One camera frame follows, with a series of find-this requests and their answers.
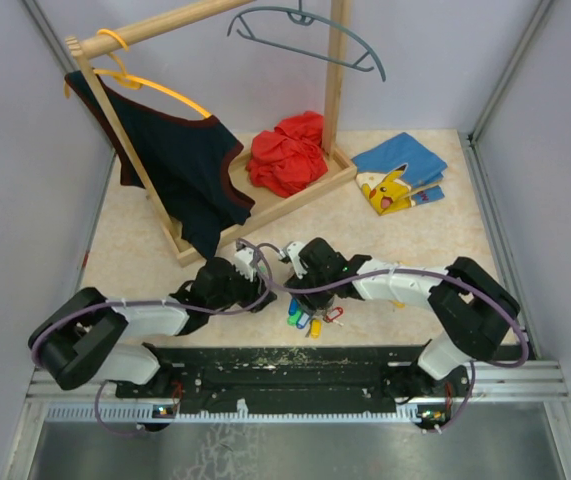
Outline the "steel key organizer yellow handle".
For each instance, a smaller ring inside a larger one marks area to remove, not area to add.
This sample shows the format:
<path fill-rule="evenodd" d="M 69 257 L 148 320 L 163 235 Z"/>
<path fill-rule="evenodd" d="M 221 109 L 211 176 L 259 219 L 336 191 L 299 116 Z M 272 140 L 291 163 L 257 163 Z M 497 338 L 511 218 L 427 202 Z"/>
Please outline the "steel key organizer yellow handle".
<path fill-rule="evenodd" d="M 312 311 L 309 310 L 309 309 L 305 309 L 299 301 L 297 301 L 297 302 L 298 302 L 298 307 L 299 307 L 298 312 L 301 312 L 301 313 L 302 313 L 302 316 L 301 316 L 301 318 L 300 318 L 300 320 L 299 320 L 298 325 L 297 325 L 295 328 L 298 329 L 298 330 L 301 330 L 301 331 L 305 331 L 307 338 L 310 338 L 310 337 L 309 337 L 309 330 L 310 330 L 310 324 L 311 324 L 311 321 L 312 321 L 313 318 L 319 318 L 319 319 L 322 320 L 322 328 L 323 328 L 323 326 L 324 326 L 325 324 L 335 324 L 335 325 L 337 325 L 336 323 L 326 323 L 326 322 L 323 320 L 323 317 L 324 317 L 324 314 L 325 314 L 326 311 L 331 310 L 331 309 L 334 308 L 334 307 L 340 307 L 340 306 L 332 306 L 332 307 L 329 308 L 329 309 L 316 310 L 316 311 L 312 312 Z"/>

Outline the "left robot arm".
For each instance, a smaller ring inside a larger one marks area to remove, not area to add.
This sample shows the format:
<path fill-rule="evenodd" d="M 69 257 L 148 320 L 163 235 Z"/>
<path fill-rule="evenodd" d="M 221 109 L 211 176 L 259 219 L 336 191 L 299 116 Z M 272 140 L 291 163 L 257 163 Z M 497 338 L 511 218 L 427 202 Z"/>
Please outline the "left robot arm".
<path fill-rule="evenodd" d="M 125 382 L 159 397 L 171 389 L 172 371 L 153 346 L 127 339 L 186 336 L 213 316 L 258 313 L 275 300 L 249 264 L 214 257 L 158 300 L 118 300 L 85 287 L 31 334 L 28 348 L 33 363 L 64 391 L 91 381 Z"/>

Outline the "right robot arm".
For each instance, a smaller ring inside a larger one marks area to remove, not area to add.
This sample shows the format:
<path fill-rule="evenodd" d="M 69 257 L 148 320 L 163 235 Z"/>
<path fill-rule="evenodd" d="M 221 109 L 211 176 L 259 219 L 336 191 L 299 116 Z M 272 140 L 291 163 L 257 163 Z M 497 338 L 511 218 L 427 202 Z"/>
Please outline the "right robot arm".
<path fill-rule="evenodd" d="M 435 395 L 447 376 L 469 361 L 492 362 L 509 330 L 521 335 L 520 305 L 477 262 L 458 257 L 449 266 L 409 268 L 369 255 L 350 259 L 322 238 L 291 242 L 284 260 L 293 275 L 284 284 L 304 310 L 328 309 L 336 297 L 388 301 L 432 312 L 443 332 L 415 361 L 413 387 Z"/>

